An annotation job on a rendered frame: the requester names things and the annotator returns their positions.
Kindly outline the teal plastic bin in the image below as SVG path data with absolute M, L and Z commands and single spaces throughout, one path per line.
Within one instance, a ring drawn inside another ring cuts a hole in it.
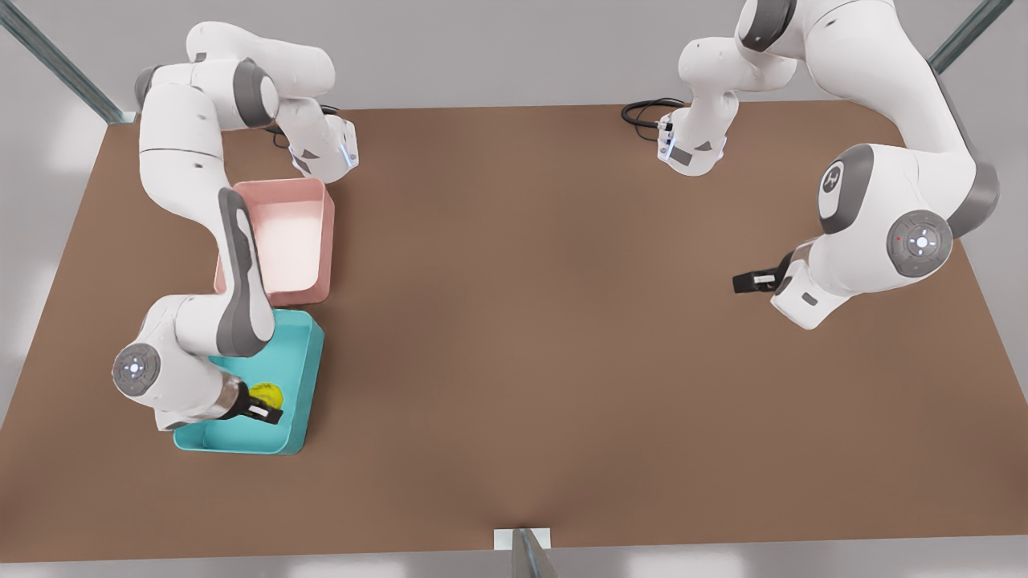
M 247 385 L 272 383 L 283 396 L 279 424 L 249 417 L 200 421 L 173 432 L 180 450 L 259 456 L 291 456 L 304 446 L 313 392 L 320 367 L 324 332 L 305 311 L 273 310 L 276 333 L 261 352 L 250 358 L 209 358 Z

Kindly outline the pink plastic bin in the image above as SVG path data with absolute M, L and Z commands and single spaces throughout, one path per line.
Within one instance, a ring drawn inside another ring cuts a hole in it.
M 243 181 L 262 283 L 272 308 L 313 306 L 329 296 L 335 205 L 316 178 Z

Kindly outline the silver frame post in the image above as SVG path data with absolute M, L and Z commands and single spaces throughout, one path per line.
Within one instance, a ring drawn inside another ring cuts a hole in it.
M 943 74 L 1013 4 L 1014 0 L 981 0 L 972 12 L 930 55 L 930 67 L 937 74 Z
M 559 578 L 549 559 L 550 527 L 495 529 L 493 549 L 511 553 L 512 578 Z
M 135 124 L 138 114 L 120 109 L 11 0 L 0 0 L 0 26 L 106 124 Z

